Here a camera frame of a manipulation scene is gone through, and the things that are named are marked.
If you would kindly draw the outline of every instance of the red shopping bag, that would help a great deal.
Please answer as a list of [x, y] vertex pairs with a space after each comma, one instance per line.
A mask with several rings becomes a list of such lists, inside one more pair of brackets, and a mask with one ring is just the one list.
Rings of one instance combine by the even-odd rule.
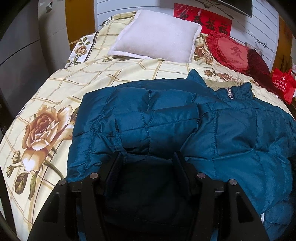
[[296, 81], [291, 75], [291, 69], [288, 73], [283, 73], [276, 68], [272, 75], [272, 82], [278, 89], [280, 97], [286, 103], [291, 104], [296, 89]]

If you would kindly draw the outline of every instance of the bed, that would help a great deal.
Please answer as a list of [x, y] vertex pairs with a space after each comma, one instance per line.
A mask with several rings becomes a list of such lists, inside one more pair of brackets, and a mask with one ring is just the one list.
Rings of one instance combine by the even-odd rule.
[[100, 31], [82, 37], [65, 68], [47, 79], [6, 132], [0, 144], [0, 166], [21, 240], [27, 240], [48, 195], [66, 176], [72, 130], [85, 93], [135, 80], [186, 78], [195, 69], [213, 88], [249, 82], [255, 97], [291, 114], [276, 95], [251, 77], [219, 64], [207, 48], [205, 34], [196, 39], [190, 64], [108, 56], [108, 50], [135, 14], [114, 15]]

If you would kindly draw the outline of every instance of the string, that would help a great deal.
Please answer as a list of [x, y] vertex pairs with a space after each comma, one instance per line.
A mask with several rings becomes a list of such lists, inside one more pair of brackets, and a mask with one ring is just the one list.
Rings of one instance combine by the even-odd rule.
[[247, 29], [244, 25], [242, 25], [238, 20], [236, 20], [234, 17], [232, 17], [230, 14], [228, 14], [228, 13], [226, 13], [223, 9], [221, 9], [221, 8], [219, 8], [219, 7], [217, 7], [216, 5], [218, 5], [218, 4], [213, 4], [213, 3], [211, 3], [209, 0], [206, 0], [207, 2], [209, 2], [210, 4], [211, 4], [211, 6], [209, 6], [209, 8], [210, 7], [212, 7], [212, 6], [215, 6], [216, 8], [218, 8], [220, 11], [222, 11], [223, 13], [225, 13], [227, 16], [229, 16], [231, 19], [233, 19], [233, 20], [235, 20], [238, 24], [240, 24], [244, 29], [246, 29], [247, 31], [249, 31], [249, 33], [251, 34], [251, 36], [253, 37], [253, 38], [255, 38], [256, 39], [256, 42], [257, 43], [259, 43], [259, 44], [262, 44], [263, 45], [263, 47], [265, 48], [265, 49], [269, 49], [271, 52], [273, 52], [274, 54], [276, 54], [271, 48], [269, 48], [268, 46], [267, 46], [267, 42], [266, 43], [263, 43], [263, 42], [261, 42], [249, 29]]

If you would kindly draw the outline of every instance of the quilted jacket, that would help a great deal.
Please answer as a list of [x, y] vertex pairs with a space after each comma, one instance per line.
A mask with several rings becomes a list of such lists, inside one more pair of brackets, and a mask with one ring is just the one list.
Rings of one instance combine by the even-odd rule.
[[213, 91], [193, 69], [186, 79], [142, 80], [84, 95], [67, 179], [99, 170], [116, 150], [124, 166], [105, 220], [137, 231], [188, 231], [194, 206], [179, 194], [171, 158], [180, 150], [212, 179], [236, 179], [271, 240], [290, 223], [294, 119], [253, 98], [251, 84]]

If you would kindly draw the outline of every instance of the heart pillow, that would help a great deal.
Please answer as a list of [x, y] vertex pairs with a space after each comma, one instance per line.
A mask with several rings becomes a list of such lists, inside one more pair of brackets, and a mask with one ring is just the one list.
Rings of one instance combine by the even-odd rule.
[[213, 57], [222, 65], [246, 73], [248, 69], [248, 49], [226, 34], [211, 32], [207, 44]]

